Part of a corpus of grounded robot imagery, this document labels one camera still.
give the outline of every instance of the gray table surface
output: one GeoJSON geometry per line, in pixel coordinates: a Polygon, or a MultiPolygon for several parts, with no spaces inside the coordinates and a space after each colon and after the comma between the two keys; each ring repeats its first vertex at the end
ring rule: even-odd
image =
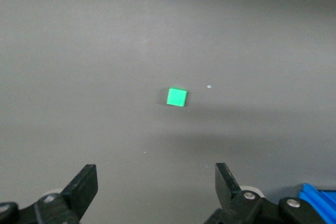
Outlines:
{"type": "Polygon", "coordinates": [[[0,201],[91,163],[84,224],[203,223],[216,162],[336,188],[335,42],[336,0],[0,0],[0,201]]]}

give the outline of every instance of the green cube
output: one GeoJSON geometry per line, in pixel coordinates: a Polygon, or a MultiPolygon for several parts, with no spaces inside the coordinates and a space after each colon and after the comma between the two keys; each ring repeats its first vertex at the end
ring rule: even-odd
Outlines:
{"type": "Polygon", "coordinates": [[[188,91],[180,88],[169,88],[167,104],[183,107],[187,97],[187,92],[188,91]]]}

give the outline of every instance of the blue object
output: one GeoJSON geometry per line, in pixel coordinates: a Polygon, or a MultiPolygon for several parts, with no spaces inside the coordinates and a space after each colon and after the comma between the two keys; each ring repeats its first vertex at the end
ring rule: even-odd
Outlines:
{"type": "Polygon", "coordinates": [[[327,224],[336,223],[336,191],[319,191],[304,184],[299,198],[311,204],[327,224]]]}

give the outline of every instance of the green block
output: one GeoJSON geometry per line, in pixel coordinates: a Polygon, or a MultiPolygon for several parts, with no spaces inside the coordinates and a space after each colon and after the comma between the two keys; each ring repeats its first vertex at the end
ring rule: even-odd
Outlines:
{"type": "Polygon", "coordinates": [[[185,99],[187,98],[187,92],[185,89],[169,88],[167,104],[183,107],[185,99]]]}

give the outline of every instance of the screw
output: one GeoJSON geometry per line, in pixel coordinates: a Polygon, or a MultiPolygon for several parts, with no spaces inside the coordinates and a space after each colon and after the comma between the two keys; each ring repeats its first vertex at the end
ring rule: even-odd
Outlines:
{"type": "Polygon", "coordinates": [[[9,209],[9,205],[4,205],[2,207],[0,207],[0,214],[7,211],[9,209]]]}
{"type": "Polygon", "coordinates": [[[54,196],[52,196],[52,195],[48,195],[48,197],[45,198],[45,199],[43,200],[43,202],[44,202],[44,203],[50,203],[50,202],[52,202],[54,199],[55,199],[54,196]]]}
{"type": "Polygon", "coordinates": [[[291,207],[295,207],[298,208],[300,207],[300,203],[298,203],[296,200],[294,199],[288,199],[287,200],[287,204],[290,205],[291,207]]]}
{"type": "Polygon", "coordinates": [[[250,193],[249,191],[244,193],[244,197],[245,199],[255,199],[256,198],[256,196],[253,193],[250,193]]]}

